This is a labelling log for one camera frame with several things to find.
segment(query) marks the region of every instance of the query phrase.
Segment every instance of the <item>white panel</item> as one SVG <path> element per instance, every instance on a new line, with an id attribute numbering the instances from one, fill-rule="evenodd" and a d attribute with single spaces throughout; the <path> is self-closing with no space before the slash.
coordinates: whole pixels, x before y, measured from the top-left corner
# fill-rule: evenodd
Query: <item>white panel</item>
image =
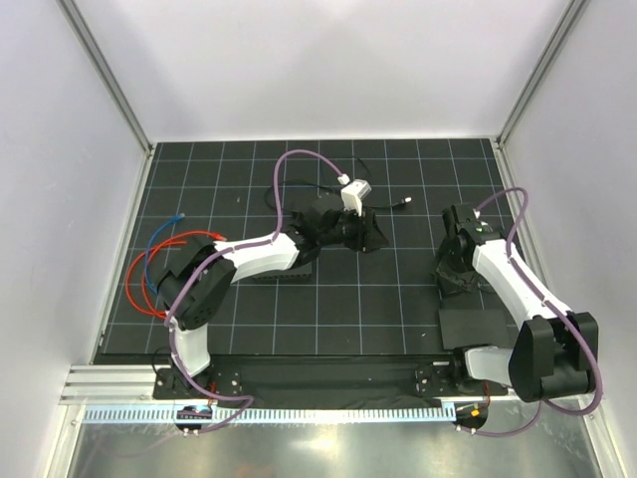
<path id="1" fill-rule="evenodd" d="M 507 147 L 554 292 L 599 322 L 626 458 L 637 449 L 635 25 L 634 1 L 590 2 Z"/>
<path id="2" fill-rule="evenodd" d="M 142 152 L 56 2 L 3 2 L 0 71 L 0 449 L 30 477 L 95 343 Z"/>
<path id="3" fill-rule="evenodd" d="M 499 133 L 567 0 L 80 0 L 154 140 Z"/>

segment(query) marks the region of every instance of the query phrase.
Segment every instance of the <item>metal corner post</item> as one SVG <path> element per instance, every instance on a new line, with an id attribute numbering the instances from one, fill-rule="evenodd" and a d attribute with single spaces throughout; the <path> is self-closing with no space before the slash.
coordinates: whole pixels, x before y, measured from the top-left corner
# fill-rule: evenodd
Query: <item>metal corner post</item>
<path id="1" fill-rule="evenodd" d="M 562 13 L 559 22 L 555 26 L 553 33 L 551 34 L 548 43 L 544 47 L 543 52 L 539 56 L 539 60 L 535 64 L 531 76 L 527 80 L 525 87 L 522 89 L 520 96 L 516 100 L 509 117 L 505 121 L 505 125 L 502 128 L 500 136 L 498 137 L 498 144 L 503 146 L 511 137 L 511 134 L 518 124 L 518 121 L 522 117 L 523 113 L 527 109 L 527 106 L 531 102 L 531 99 L 537 88 L 541 84 L 542 80 L 548 73 L 550 66 L 557 58 L 559 51 L 564 45 L 568 34 L 572 31 L 573 27 L 577 23 L 577 20 L 581 17 L 585 7 L 588 5 L 589 0 L 570 0 L 568 6 Z"/>
<path id="2" fill-rule="evenodd" d="M 80 40 L 80 43 L 82 43 L 82 46 L 84 47 L 87 55 L 91 59 L 91 62 L 98 71 L 98 74 L 102 78 L 106 89 L 110 93 L 110 96 L 112 97 L 114 103 L 117 105 L 117 108 L 130 127 L 132 133 L 137 138 L 137 141 L 139 141 L 139 144 L 143 148 L 146 155 L 150 155 L 152 143 L 146 136 L 146 133 L 141 127 L 141 124 L 139 123 L 134 111 L 130 107 L 130 104 L 128 103 L 126 96 L 121 90 L 121 87 L 119 86 L 119 83 L 117 82 L 117 79 L 115 78 L 112 70 L 110 69 L 110 66 L 106 61 L 106 58 L 102 53 L 98 42 L 93 36 L 93 33 L 91 33 L 91 29 L 89 28 L 87 21 L 82 15 L 82 12 L 80 12 L 76 1 L 57 0 L 57 2 L 58 5 L 60 5 L 60 8 L 62 9 L 64 15 L 69 20 L 69 24 L 75 31 L 78 39 Z"/>

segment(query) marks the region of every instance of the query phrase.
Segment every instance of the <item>reflective metal surface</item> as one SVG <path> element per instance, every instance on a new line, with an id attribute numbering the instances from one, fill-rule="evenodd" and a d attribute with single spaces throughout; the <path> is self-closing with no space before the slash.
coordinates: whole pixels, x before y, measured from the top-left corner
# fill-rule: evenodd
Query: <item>reflective metal surface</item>
<path id="1" fill-rule="evenodd" d="M 493 402 L 485 429 L 519 427 L 532 417 L 535 407 Z M 455 431 L 449 423 L 246 425 L 199 437 L 164 438 L 161 444 L 143 452 L 172 433 L 172 425 L 85 424 L 70 476 L 602 476 L 582 419 L 560 415 L 546 406 L 535 427 L 512 438 L 470 436 Z M 138 456 L 115 457 L 123 453 Z"/>

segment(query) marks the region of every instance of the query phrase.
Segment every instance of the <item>white wall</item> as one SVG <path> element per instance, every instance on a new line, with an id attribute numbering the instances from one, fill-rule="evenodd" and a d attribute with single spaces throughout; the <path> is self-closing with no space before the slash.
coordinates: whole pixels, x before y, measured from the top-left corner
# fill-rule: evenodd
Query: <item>white wall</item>
<path id="1" fill-rule="evenodd" d="M 3 476 L 35 476 L 86 363 L 142 151 L 52 0 L 0 15 Z"/>
<path id="2" fill-rule="evenodd" d="M 507 146 L 555 290 L 599 322 L 626 457 L 637 452 L 635 25 L 634 1 L 590 2 Z"/>
<path id="3" fill-rule="evenodd" d="M 567 0 L 78 0 L 154 140 L 495 135 Z"/>

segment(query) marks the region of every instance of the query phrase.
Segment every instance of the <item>black grid surface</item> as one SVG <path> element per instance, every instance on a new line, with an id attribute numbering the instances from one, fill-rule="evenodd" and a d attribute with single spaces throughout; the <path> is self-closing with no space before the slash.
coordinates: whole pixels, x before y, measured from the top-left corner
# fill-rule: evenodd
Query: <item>black grid surface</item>
<path id="1" fill-rule="evenodd" d="M 324 248 L 314 274 L 304 284 L 231 287 L 208 326 L 213 354 L 361 355 L 438 354 L 442 351 L 438 310 L 441 301 L 430 273 L 435 247 L 444 237 L 443 208 L 477 204 L 502 189 L 486 139 L 241 141 L 164 143 L 157 148 L 144 190 L 124 271 L 114 296 L 101 354 L 152 354 L 167 344 L 158 320 L 137 312 L 123 292 L 125 270 L 143 252 L 151 234 L 170 217 L 186 218 L 168 228 L 157 243 L 193 229 L 217 231 L 229 240 L 272 232 L 276 216 L 264 202 L 276 159 L 286 150 L 310 149 L 333 159 L 350 177 L 367 179 L 365 203 L 388 205 L 411 196 L 405 208 L 379 210 L 378 224 L 388 248 L 364 255 L 342 247 Z M 353 159 L 362 158 L 369 170 Z M 324 175 L 336 184 L 328 168 Z M 321 182 L 315 159 L 293 156 L 285 179 Z M 289 186 L 288 208 L 324 192 Z M 487 207 L 483 218 L 508 231 L 513 220 L 506 200 Z M 151 271 L 165 266 L 175 249 L 157 254 Z M 140 271 L 133 296 L 142 304 Z M 477 291 L 443 307 L 502 308 L 497 296 Z M 508 316 L 511 337 L 517 329 Z"/>

